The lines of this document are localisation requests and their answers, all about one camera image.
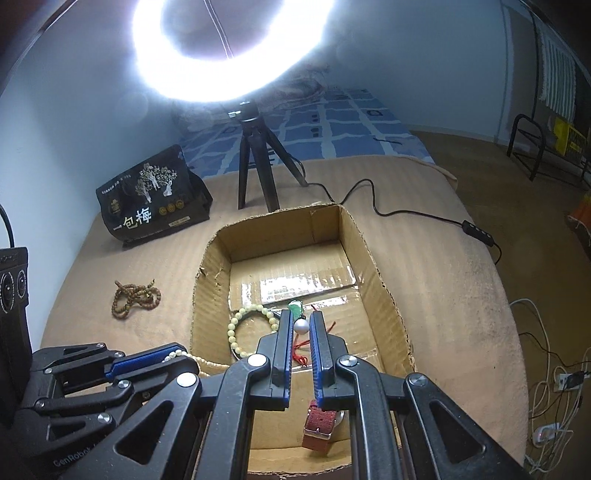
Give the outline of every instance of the orange object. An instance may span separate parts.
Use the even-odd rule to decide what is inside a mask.
[[[579,207],[569,217],[584,224],[587,230],[591,231],[591,191],[585,194]]]

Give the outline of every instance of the bed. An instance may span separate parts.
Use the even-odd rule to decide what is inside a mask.
[[[434,163],[423,143],[367,90],[328,88],[317,101],[264,115],[287,151],[304,161],[354,155],[409,155]],[[238,171],[242,129],[234,123],[201,130],[181,142],[201,178]],[[280,160],[272,150],[272,164]]]
[[[469,219],[454,192],[453,175],[435,165],[422,142],[367,90],[331,88],[313,103],[277,110],[265,119],[287,150],[307,162],[308,176],[336,198],[370,177],[383,211],[413,209]],[[226,123],[182,142],[187,164],[205,179],[214,198],[209,221],[122,250],[97,216],[56,298],[43,346],[101,341],[127,354],[173,341],[189,346],[195,278],[208,242],[229,223],[267,213],[257,181],[248,182],[246,208],[236,209],[241,133],[238,125]],[[285,167],[275,165],[273,171],[283,208],[326,202],[320,188],[301,188]],[[487,247],[448,223],[374,215],[368,188],[360,187],[345,207],[396,301],[417,368],[522,462],[525,368]],[[158,308],[114,319],[114,281],[145,284],[152,279],[163,295]],[[273,459],[253,450],[254,460],[272,471]],[[319,471],[325,468],[319,461]]]

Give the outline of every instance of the blue gripper pad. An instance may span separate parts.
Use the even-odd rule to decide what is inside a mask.
[[[318,345],[318,332],[316,331],[316,322],[322,322],[319,328],[324,329],[324,319],[322,316],[315,318],[316,313],[310,315],[310,358],[312,360],[312,379],[314,382],[314,397],[316,404],[322,408],[324,395],[322,392],[322,363],[320,361],[320,349]]]
[[[118,375],[128,374],[134,370],[158,364],[164,360],[170,352],[174,352],[178,349],[186,351],[186,348],[180,343],[169,343],[151,350],[115,359],[111,366],[111,370],[105,373],[105,377],[107,380],[113,381]]]
[[[294,319],[293,315],[289,310],[283,310],[281,312],[281,320],[279,323],[279,329],[287,328],[287,348],[285,350],[285,365],[283,367],[284,373],[284,391],[283,391],[283,403],[285,407],[290,406],[290,395],[291,395],[291,348],[294,341]]]

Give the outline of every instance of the bead bracelet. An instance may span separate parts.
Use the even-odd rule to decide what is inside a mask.
[[[263,305],[249,305],[248,307],[240,308],[234,314],[234,317],[232,317],[230,323],[228,323],[228,343],[230,344],[230,350],[232,351],[234,357],[238,360],[254,354],[254,352],[245,351],[238,345],[238,341],[236,340],[236,327],[238,326],[238,322],[246,319],[255,312],[260,312],[260,314],[267,317],[267,320],[269,320],[269,325],[271,325],[271,333],[275,333],[279,329],[279,320],[276,318],[276,314],[268,308],[265,308]]]
[[[177,348],[174,352],[170,352],[166,357],[164,357],[164,360],[162,360],[161,363],[170,362],[173,358],[176,358],[178,356],[188,356],[190,359],[195,360],[198,364],[201,363],[203,365],[207,365],[208,367],[226,367],[226,368],[228,367],[227,365],[209,362],[209,361],[205,360],[204,358],[201,358],[200,356],[191,355],[190,353],[185,352],[184,350],[181,350],[180,348]],[[202,378],[206,378],[206,377],[210,377],[211,375],[209,375],[203,371],[200,371],[199,376]]]

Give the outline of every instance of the speaker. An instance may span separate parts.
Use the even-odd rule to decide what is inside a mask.
[[[27,267],[25,247],[0,249],[0,421],[6,427],[25,393],[33,358]]]

